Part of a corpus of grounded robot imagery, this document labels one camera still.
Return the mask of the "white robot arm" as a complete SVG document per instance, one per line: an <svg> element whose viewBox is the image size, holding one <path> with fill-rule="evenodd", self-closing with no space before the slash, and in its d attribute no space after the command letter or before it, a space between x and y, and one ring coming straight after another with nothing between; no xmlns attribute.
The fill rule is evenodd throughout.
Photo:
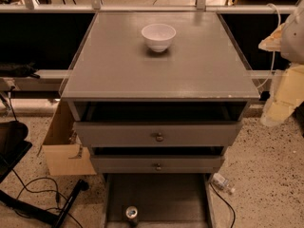
<svg viewBox="0 0 304 228"><path fill-rule="evenodd" d="M284 23L259 44L258 48L279 52L291 64L271 83L260 122L275 126L287 120L304 103L304 8L298 7Z"/></svg>

